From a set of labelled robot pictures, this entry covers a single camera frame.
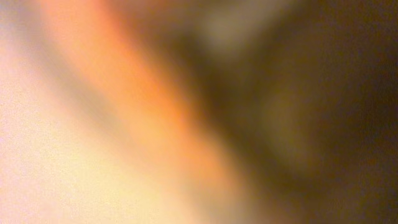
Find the brown white snack pouch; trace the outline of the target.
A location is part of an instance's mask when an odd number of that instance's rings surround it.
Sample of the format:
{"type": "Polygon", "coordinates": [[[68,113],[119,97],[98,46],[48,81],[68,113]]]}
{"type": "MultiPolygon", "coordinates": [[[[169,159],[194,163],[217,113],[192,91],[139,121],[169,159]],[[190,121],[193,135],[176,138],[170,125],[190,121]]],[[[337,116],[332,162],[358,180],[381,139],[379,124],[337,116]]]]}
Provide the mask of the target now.
{"type": "Polygon", "coordinates": [[[2,223],[396,223],[396,1],[2,1],[2,223]]]}

